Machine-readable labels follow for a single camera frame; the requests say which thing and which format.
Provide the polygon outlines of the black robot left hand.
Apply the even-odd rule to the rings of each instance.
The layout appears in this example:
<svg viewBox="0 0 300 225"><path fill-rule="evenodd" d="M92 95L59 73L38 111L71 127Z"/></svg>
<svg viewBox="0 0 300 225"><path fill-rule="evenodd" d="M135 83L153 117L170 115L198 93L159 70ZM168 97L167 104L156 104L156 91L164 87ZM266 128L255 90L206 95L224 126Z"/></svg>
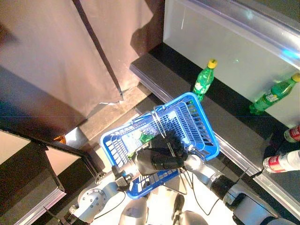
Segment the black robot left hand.
<svg viewBox="0 0 300 225"><path fill-rule="evenodd" d="M184 166L188 155L179 151L175 156L166 148L142 149L134 157L141 175L151 175L163 170L178 169Z"/></svg>

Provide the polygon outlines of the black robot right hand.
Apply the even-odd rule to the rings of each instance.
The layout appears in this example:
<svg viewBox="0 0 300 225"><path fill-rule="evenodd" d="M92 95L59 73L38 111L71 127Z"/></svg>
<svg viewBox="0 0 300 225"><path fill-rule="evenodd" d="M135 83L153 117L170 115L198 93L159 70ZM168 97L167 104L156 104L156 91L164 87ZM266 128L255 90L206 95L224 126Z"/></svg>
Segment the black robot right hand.
<svg viewBox="0 0 300 225"><path fill-rule="evenodd" d="M165 132L165 138L161 134L155 136L150 140L151 148L155 151L167 156L181 158L185 161L188 154L184 150L184 145L181 143L181 139L176 135L174 130Z"/></svg>

